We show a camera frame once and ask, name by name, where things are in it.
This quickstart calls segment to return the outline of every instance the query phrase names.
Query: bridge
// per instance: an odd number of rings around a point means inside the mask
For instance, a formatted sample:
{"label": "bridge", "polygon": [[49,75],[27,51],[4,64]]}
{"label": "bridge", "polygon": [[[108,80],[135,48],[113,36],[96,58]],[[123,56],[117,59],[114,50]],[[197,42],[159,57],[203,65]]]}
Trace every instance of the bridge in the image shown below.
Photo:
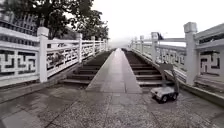
{"label": "bridge", "polygon": [[[185,38],[152,32],[109,49],[94,36],[48,40],[44,27],[37,37],[0,27],[0,128],[223,128],[223,28],[197,32],[189,22]],[[150,90],[162,86],[164,62],[181,90],[159,104]]]}

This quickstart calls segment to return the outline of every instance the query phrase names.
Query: sky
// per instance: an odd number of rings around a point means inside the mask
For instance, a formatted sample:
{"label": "sky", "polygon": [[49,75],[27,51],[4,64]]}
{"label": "sky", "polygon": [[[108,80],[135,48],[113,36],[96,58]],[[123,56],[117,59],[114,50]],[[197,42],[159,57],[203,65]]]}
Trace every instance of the sky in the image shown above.
{"label": "sky", "polygon": [[184,37],[183,25],[196,22],[198,31],[223,23],[223,0],[94,0],[93,9],[108,21],[109,43],[123,45],[134,37]]}

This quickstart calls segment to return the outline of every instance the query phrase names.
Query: paved ground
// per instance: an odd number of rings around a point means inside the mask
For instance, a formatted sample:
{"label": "paved ground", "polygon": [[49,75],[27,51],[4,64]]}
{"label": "paved ground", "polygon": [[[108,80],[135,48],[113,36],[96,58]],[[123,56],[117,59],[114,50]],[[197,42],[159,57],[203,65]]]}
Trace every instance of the paved ground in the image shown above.
{"label": "paved ground", "polygon": [[93,92],[142,93],[121,49],[113,52],[87,88]]}
{"label": "paved ground", "polygon": [[0,104],[0,128],[224,128],[223,108],[185,91],[178,98],[158,104],[150,94],[56,85]]}

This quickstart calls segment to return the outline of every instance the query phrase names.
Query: stone railing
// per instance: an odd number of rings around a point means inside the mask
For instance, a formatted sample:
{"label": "stone railing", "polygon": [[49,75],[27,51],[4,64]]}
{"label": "stone railing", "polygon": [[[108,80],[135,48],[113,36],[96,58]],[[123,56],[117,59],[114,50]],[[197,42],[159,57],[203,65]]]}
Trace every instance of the stone railing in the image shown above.
{"label": "stone railing", "polygon": [[48,40],[48,29],[40,27],[37,37],[0,27],[0,87],[32,80],[46,82],[63,69],[108,50],[107,40]]}
{"label": "stone railing", "polygon": [[[197,78],[224,82],[224,24],[197,33],[196,23],[184,25],[185,38],[134,39],[131,49],[153,63],[171,63],[184,82],[194,85]],[[160,42],[185,42],[186,47],[160,45]]]}

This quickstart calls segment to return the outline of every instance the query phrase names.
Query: green foliage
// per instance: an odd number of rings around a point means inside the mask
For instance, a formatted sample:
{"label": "green foliage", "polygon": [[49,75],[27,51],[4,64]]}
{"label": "green foliage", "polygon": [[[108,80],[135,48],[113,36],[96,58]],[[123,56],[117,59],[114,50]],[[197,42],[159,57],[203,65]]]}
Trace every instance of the green foliage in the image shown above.
{"label": "green foliage", "polygon": [[[102,13],[91,10],[92,5],[93,0],[8,0],[1,7],[3,12],[14,12],[16,17],[34,15],[37,27],[49,28],[50,39],[63,36],[68,24],[84,32],[84,38],[89,39],[90,35],[107,37],[107,25],[100,19]],[[72,17],[67,19],[65,13]]]}
{"label": "green foliage", "polygon": [[101,12],[92,10],[88,16],[82,19],[77,24],[76,30],[83,34],[84,39],[91,39],[91,36],[96,36],[96,39],[108,39],[107,22],[101,21]]}

